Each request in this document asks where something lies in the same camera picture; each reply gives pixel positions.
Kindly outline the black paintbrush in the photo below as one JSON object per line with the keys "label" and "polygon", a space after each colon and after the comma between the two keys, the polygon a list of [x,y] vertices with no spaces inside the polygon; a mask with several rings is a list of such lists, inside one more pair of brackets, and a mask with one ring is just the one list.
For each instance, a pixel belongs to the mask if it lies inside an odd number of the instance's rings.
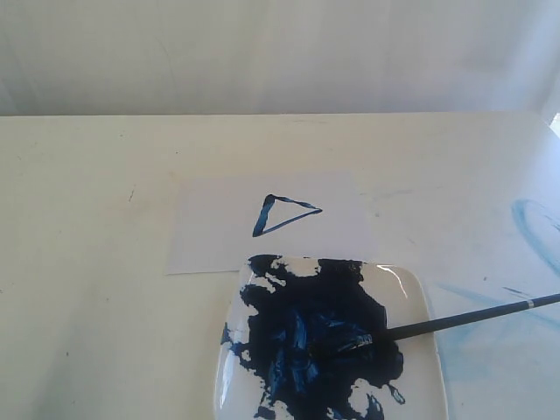
{"label": "black paintbrush", "polygon": [[526,299],[511,304],[503,304],[483,310],[461,313],[450,317],[437,318],[415,324],[379,330],[378,332],[337,335],[329,339],[312,343],[308,346],[308,353],[310,356],[319,360],[331,359],[358,349],[371,347],[378,343],[404,340],[428,333],[435,333],[457,326],[469,325],[516,312],[523,312],[546,305],[553,305],[558,302],[559,294],[557,293],[544,297]]}

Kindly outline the white paper sheet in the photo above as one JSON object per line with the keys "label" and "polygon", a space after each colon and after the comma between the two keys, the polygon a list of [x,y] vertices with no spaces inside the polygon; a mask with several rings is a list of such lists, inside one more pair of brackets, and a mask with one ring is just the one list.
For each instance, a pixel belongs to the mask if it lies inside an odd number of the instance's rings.
{"label": "white paper sheet", "polygon": [[368,261],[364,199],[343,171],[190,182],[179,196],[167,272],[236,271],[260,254]]}

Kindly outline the white square paint plate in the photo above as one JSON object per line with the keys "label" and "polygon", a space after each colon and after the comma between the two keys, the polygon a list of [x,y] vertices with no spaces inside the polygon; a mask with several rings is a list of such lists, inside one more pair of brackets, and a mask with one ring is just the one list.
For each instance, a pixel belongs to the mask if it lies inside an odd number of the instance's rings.
{"label": "white square paint plate", "polygon": [[330,359],[322,340],[429,317],[416,277],[393,265],[255,255],[241,268],[220,339],[218,419],[445,419],[432,335]]}

